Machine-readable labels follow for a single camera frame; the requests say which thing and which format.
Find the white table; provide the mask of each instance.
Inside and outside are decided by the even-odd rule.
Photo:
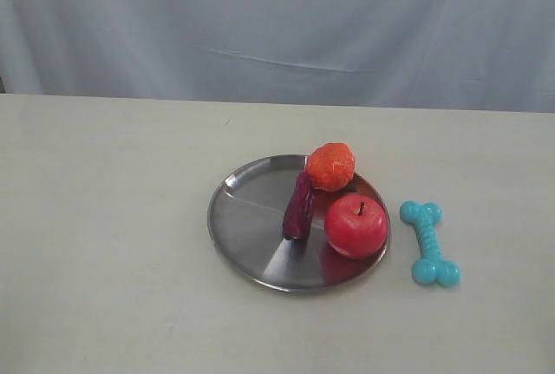
[[[231,272],[206,229],[235,167],[346,141],[387,258],[312,297]],[[555,115],[0,97],[0,373],[553,373]],[[444,209],[459,288],[399,220]]]

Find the metal plate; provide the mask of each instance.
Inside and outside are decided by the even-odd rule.
[[[306,156],[290,154],[246,164],[219,185],[208,208],[210,235],[226,260],[248,279],[285,292],[318,292],[357,279],[378,264],[389,247],[390,233],[371,257],[351,260],[326,240],[323,218],[330,205],[347,193],[376,200],[389,221],[382,198],[358,174],[349,190],[316,191],[308,240],[283,238],[284,211],[305,162]]]

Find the blue bone toy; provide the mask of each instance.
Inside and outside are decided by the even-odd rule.
[[[431,285],[437,281],[445,287],[459,284],[459,267],[443,259],[440,244],[435,236],[434,225],[441,220],[441,209],[434,203],[419,205],[408,201],[401,205],[401,219],[415,227],[421,259],[412,267],[413,279],[420,285]]]

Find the purple eggplant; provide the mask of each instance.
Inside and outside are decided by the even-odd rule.
[[[310,235],[312,225],[312,201],[314,189],[308,173],[302,172],[297,176],[295,190],[285,209],[284,236],[292,239],[306,239]]]

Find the table surface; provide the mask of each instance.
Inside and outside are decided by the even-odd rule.
[[[555,115],[0,97],[0,372],[555,372]],[[386,259],[322,295],[230,271],[206,228],[236,167],[346,141]],[[416,285],[435,201],[453,290]]]

